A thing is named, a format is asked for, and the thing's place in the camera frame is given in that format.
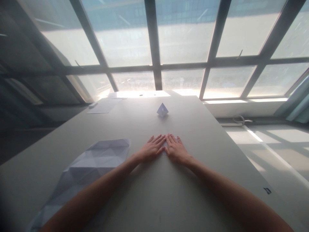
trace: floor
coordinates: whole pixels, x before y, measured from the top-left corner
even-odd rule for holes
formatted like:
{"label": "floor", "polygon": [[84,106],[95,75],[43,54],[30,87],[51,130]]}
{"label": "floor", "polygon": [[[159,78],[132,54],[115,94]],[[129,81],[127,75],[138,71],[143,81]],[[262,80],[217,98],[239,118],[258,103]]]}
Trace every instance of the floor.
{"label": "floor", "polygon": [[309,131],[289,125],[224,129],[309,230]]}

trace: left hand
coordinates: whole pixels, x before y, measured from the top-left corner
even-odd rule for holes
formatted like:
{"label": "left hand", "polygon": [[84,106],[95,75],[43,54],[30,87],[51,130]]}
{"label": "left hand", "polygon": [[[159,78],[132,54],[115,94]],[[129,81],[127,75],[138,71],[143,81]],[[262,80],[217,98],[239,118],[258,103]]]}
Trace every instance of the left hand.
{"label": "left hand", "polygon": [[151,162],[162,153],[164,147],[161,146],[165,141],[165,135],[159,135],[156,138],[152,136],[148,142],[137,153],[134,154],[134,156],[140,163]]}

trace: right hand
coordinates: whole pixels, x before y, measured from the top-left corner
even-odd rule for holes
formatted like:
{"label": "right hand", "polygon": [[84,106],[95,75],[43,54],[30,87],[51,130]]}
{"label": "right hand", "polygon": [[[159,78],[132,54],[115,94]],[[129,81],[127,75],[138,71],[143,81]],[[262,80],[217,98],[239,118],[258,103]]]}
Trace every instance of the right hand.
{"label": "right hand", "polygon": [[188,154],[179,136],[176,139],[172,134],[168,134],[166,142],[168,147],[164,147],[164,149],[172,162],[184,165],[192,157]]}

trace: hand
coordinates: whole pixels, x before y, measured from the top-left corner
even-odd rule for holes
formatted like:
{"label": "hand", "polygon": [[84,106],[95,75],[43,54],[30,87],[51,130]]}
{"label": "hand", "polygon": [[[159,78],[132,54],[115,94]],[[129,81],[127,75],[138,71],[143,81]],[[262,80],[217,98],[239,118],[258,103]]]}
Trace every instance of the hand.
{"label": "hand", "polygon": [[161,147],[165,142],[165,135],[159,135],[154,139],[154,136],[148,140],[148,142],[137,152],[135,157],[140,163],[151,162],[155,160],[164,150],[164,147]]}
{"label": "hand", "polygon": [[186,161],[192,157],[188,154],[179,136],[177,136],[176,139],[172,134],[168,134],[166,141],[168,147],[164,147],[164,149],[172,162],[184,165]]}

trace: table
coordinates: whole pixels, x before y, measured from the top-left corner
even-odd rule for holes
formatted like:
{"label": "table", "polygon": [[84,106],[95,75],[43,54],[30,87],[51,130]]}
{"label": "table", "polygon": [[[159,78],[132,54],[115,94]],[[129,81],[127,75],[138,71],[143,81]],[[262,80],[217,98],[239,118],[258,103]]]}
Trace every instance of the table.
{"label": "table", "polygon": [[[93,143],[129,138],[131,156],[152,135],[173,133],[196,159],[262,199],[295,231],[305,231],[196,96],[155,94],[133,95],[107,114],[86,114],[86,109],[0,166],[1,192],[18,229],[44,205],[62,171]],[[165,118],[156,113],[161,103],[169,110]],[[216,197],[167,156],[135,169],[107,209],[104,231],[238,230]]]}

